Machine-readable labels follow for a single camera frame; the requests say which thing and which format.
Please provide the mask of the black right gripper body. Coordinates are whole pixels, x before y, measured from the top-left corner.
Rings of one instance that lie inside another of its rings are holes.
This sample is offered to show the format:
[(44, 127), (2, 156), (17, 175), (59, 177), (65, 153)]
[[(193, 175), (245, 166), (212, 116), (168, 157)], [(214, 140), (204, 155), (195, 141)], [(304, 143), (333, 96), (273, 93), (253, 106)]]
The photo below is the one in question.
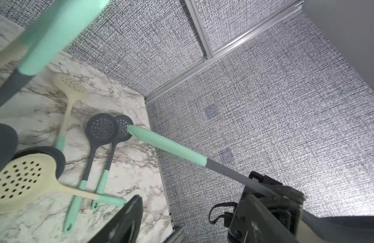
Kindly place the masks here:
[(267, 186), (277, 195), (272, 197), (264, 196), (255, 190), (244, 187), (241, 198), (234, 211), (233, 218), (229, 224), (227, 240), (229, 243), (244, 243), (247, 232), (245, 210), (247, 203), (245, 198), (248, 195), (255, 196), (272, 214), (273, 216), (295, 237), (298, 232), (300, 220), (302, 217), (302, 207), (305, 196), (302, 192), (284, 186), (282, 183), (268, 176), (262, 176), (257, 172), (251, 172), (249, 175), (253, 181)]

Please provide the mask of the grey skimmer front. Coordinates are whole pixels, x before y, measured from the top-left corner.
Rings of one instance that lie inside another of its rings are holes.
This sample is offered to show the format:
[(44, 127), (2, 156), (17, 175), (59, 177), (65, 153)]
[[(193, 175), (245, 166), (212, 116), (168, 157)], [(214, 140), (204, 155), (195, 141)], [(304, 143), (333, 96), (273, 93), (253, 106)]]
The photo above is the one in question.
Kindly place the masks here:
[[(259, 184), (258, 181), (253, 181), (250, 177), (246, 177), (148, 129), (129, 125), (127, 130), (137, 139), (224, 175), (264, 196), (272, 197), (277, 195), (277, 193), (267, 186)], [(234, 207), (234, 211), (237, 205), (238, 203), (232, 202), (221, 204), (223, 207)], [(220, 216), (226, 221), (228, 228), (234, 211)], [(307, 212), (302, 207), (302, 217), (296, 238), (298, 243), (374, 243), (374, 216), (319, 218)]]

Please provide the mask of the grey skimmer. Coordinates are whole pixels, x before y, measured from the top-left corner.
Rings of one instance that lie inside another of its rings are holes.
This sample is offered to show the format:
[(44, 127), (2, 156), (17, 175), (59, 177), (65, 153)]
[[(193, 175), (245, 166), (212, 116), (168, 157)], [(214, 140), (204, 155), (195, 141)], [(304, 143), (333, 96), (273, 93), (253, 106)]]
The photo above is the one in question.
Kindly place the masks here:
[[(253, 181), (250, 177), (246, 177), (148, 129), (129, 125), (127, 130), (137, 139), (224, 175), (264, 196), (272, 197), (277, 195), (277, 193), (267, 186), (259, 184), (258, 181)], [(234, 211), (237, 205), (238, 203), (232, 202), (221, 204), (223, 207), (234, 207)], [(226, 221), (228, 228), (234, 211), (220, 216)], [(319, 218), (307, 212), (302, 207), (302, 217), (296, 238), (298, 243), (374, 243), (374, 216)]]
[(132, 137), (132, 135), (128, 132), (127, 128), (128, 125), (134, 125), (133, 121), (127, 115), (124, 114), (117, 115), (115, 117), (115, 120), (118, 124), (118, 133), (114, 136), (112, 140), (111, 152), (96, 189), (97, 194), (104, 194), (117, 145), (121, 142), (128, 141)]
[[(99, 113), (89, 119), (85, 128), (85, 134), (90, 143), (90, 154), (78, 189), (86, 189), (96, 150), (103, 145), (110, 144), (117, 133), (118, 125), (112, 115)], [(64, 233), (70, 233), (73, 229), (79, 215), (82, 200), (82, 197), (74, 196), (64, 221)]]

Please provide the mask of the cream skimmer mint handle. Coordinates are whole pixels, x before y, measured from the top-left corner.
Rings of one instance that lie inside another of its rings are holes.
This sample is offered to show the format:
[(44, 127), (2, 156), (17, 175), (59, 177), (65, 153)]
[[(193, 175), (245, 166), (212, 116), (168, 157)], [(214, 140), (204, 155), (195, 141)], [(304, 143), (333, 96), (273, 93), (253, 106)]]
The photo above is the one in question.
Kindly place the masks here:
[(12, 160), (20, 158), (22, 156), (35, 154), (35, 153), (42, 153), (51, 156), (56, 162), (56, 178), (59, 179), (64, 172), (66, 159), (59, 149), (51, 146), (36, 146), (31, 148), (23, 149), (14, 154)]

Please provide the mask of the grey skimmer back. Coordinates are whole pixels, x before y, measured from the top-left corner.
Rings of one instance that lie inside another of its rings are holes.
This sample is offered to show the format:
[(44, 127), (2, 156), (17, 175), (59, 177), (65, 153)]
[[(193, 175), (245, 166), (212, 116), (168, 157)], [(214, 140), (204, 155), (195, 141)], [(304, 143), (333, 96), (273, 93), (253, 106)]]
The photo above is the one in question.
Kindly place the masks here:
[(128, 132), (127, 128), (128, 125), (134, 125), (133, 121), (127, 115), (124, 114), (117, 115), (115, 117), (115, 120), (118, 124), (118, 133), (114, 136), (112, 140), (111, 152), (96, 189), (97, 194), (104, 194), (117, 145), (121, 142), (128, 141), (132, 137), (132, 135)]

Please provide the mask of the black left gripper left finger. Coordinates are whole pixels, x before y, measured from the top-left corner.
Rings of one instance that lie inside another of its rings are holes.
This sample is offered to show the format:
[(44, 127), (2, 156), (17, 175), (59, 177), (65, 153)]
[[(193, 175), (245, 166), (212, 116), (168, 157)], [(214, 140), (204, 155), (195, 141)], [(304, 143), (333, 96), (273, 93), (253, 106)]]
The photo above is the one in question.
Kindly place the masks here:
[(143, 200), (141, 196), (135, 195), (89, 242), (135, 243), (142, 216)]

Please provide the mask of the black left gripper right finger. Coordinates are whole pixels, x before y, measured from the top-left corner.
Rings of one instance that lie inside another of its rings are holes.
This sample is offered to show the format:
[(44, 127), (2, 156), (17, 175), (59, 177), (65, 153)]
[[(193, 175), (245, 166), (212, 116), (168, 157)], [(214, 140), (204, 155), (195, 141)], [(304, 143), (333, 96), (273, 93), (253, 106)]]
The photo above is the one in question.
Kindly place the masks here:
[(297, 243), (290, 233), (273, 214), (253, 195), (245, 198), (247, 232), (245, 243)]

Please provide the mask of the grey skimmer lone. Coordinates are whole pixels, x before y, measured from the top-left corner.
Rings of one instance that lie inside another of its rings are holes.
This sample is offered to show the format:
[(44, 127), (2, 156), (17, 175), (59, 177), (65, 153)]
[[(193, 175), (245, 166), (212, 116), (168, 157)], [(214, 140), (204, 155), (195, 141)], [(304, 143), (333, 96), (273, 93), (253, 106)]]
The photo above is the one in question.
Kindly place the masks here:
[(0, 68), (20, 59), (0, 86), (0, 108), (52, 62), (95, 18), (109, 1), (55, 1), (14, 41), (0, 51)]

